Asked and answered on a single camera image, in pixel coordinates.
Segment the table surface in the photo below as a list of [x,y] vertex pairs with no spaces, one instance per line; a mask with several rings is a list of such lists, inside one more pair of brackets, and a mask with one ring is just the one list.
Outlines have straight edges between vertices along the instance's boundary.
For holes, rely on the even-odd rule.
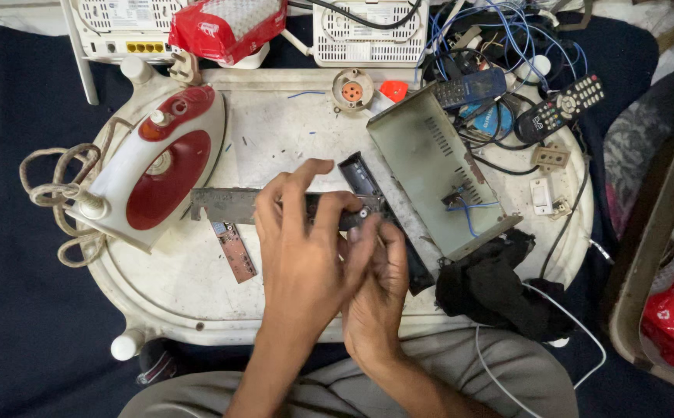
[[[205,80],[223,93],[227,107],[223,144],[227,150],[222,151],[209,186],[261,188],[279,172],[293,171],[307,158],[332,158],[340,162],[361,151],[420,257],[437,277],[437,260],[441,254],[431,244],[424,224],[392,179],[387,164],[369,137],[365,129],[368,117],[360,113],[336,114],[329,94],[287,98],[300,91],[328,91],[337,71],[204,71]],[[414,71],[397,69],[368,72],[376,84],[388,79],[411,81],[414,74]],[[137,92],[131,101],[148,98]],[[583,176],[582,155],[567,128],[558,131],[556,136],[572,152],[572,157],[565,170],[549,174],[552,195],[554,199],[566,196],[572,202]],[[515,144],[517,140],[508,138],[506,143]],[[483,153],[500,166],[525,170],[530,167],[532,149],[509,152],[486,147]],[[516,177],[480,167],[506,213],[524,217],[518,228],[536,235],[535,249],[516,272],[521,278],[537,277],[565,219],[553,222],[546,216],[533,214],[529,182],[540,175]],[[338,170],[318,176],[310,188],[311,191],[349,189]],[[188,217],[181,219],[163,234],[151,254],[110,239],[109,250],[90,266],[105,294],[126,315],[129,328],[144,329],[148,338],[166,336],[194,344],[253,342],[264,308],[262,276],[258,274],[238,284],[212,226],[205,219],[205,214],[199,222]],[[591,227],[592,192],[588,186],[567,234],[554,253],[546,278],[565,286],[573,280],[587,249]],[[255,267],[261,272],[260,243],[254,225],[239,224],[238,229]],[[85,245],[84,250],[91,252],[91,244]],[[202,330],[196,330],[200,324]],[[400,335],[421,336],[470,324],[465,316],[449,318],[437,310],[432,287],[416,297],[407,294]],[[340,319],[335,318],[320,341],[341,340]]]

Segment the forearm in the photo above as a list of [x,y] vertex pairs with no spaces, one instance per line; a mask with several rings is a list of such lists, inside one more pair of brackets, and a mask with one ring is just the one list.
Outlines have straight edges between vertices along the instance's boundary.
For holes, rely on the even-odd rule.
[[260,329],[227,417],[270,417],[276,413],[313,347],[308,341],[287,344],[288,340],[275,329]]
[[374,358],[363,371],[410,416],[500,418],[496,412],[428,375],[404,353]]

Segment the person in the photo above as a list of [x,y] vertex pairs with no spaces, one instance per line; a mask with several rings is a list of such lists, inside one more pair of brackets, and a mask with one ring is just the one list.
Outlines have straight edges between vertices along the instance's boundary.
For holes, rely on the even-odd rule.
[[[244,373],[196,373],[160,382],[133,397],[121,418],[528,416],[479,362],[476,329],[399,341],[408,287],[400,230],[372,214],[344,239],[338,233],[342,211],[361,209],[347,191],[323,194],[313,225],[306,221],[306,188],[333,166],[309,159],[294,173],[279,174],[257,196],[266,304]],[[339,312],[351,358],[299,378]],[[569,376],[539,344],[482,329],[479,349],[491,373],[535,413],[578,415]]]

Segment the rust stain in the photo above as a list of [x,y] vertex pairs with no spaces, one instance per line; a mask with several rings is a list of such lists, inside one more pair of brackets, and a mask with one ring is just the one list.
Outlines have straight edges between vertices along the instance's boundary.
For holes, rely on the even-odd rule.
[[480,185],[484,184],[484,175],[481,174],[481,170],[479,170],[479,166],[476,165],[476,161],[474,161],[474,157],[470,152],[467,152],[464,156],[463,159],[466,160],[467,163],[469,163],[469,168],[472,170],[472,174],[474,177],[476,177],[477,182],[479,182]]

